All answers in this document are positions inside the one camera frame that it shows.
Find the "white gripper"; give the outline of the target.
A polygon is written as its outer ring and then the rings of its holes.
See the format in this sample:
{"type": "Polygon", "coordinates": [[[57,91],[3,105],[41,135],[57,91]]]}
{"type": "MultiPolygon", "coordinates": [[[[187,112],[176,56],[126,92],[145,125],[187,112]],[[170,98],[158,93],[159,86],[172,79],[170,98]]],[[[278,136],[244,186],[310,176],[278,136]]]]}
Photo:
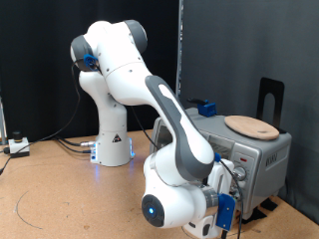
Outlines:
{"type": "Polygon", "coordinates": [[[201,219],[195,219],[183,226],[183,229],[198,239],[225,239],[231,229],[235,210],[235,199],[240,198],[237,186],[231,187],[231,170],[234,164],[222,159],[216,162],[207,178],[207,185],[200,187],[205,197],[205,213],[201,219]]]}

